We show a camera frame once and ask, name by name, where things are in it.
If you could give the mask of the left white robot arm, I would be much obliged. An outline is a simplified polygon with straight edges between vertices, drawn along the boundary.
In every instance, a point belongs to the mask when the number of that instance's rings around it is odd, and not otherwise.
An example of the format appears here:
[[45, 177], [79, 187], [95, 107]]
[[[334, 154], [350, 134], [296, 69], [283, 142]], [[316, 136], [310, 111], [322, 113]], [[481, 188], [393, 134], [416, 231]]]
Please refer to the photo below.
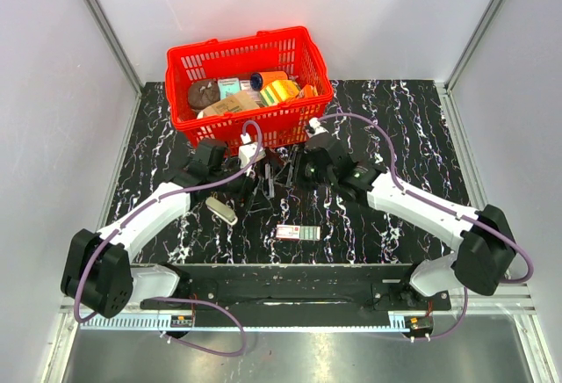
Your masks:
[[127, 305], [159, 298], [169, 307], [185, 306], [190, 287], [170, 265], [134, 268], [140, 251], [172, 221], [187, 214], [213, 191], [244, 193], [251, 181], [248, 169], [264, 156], [260, 141], [243, 134], [239, 149], [240, 169], [222, 163], [224, 142], [205, 139], [187, 166], [172, 175], [129, 213], [112, 224], [89, 231], [79, 230], [71, 239], [61, 279], [61, 291], [73, 299], [75, 318], [81, 307], [112, 318]]

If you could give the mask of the black stapler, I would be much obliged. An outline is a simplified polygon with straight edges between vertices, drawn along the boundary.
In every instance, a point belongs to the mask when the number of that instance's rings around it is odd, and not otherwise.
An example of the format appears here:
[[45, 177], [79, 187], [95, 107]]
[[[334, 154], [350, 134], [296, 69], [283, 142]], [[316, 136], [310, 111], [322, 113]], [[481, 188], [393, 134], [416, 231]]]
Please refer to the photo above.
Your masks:
[[263, 192], [267, 199], [275, 198], [275, 185], [287, 171], [289, 163], [277, 152], [267, 151], [260, 162], [260, 173], [263, 177]]

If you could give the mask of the beige and white stapler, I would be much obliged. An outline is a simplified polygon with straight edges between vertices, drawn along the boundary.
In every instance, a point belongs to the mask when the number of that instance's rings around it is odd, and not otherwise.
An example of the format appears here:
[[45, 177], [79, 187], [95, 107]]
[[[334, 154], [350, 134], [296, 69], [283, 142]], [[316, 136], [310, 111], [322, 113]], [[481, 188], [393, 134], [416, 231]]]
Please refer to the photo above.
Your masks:
[[207, 209], [216, 217], [223, 220], [229, 226], [234, 226], [238, 222], [238, 217], [234, 209], [222, 203], [215, 197], [209, 197], [205, 200]]

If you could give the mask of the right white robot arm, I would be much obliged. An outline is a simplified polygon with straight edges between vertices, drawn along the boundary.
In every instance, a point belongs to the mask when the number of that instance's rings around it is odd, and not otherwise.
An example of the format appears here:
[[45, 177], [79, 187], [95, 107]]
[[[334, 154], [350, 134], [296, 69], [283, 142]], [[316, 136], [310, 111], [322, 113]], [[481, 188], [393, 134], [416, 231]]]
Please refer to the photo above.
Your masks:
[[508, 220], [499, 207], [461, 206], [374, 163], [358, 161], [316, 118], [310, 119], [306, 133], [299, 185], [311, 189], [325, 185], [345, 201], [396, 216], [449, 246], [449, 255], [414, 266], [399, 289], [404, 306], [418, 309], [431, 296], [461, 286], [479, 295], [495, 293], [516, 254]]

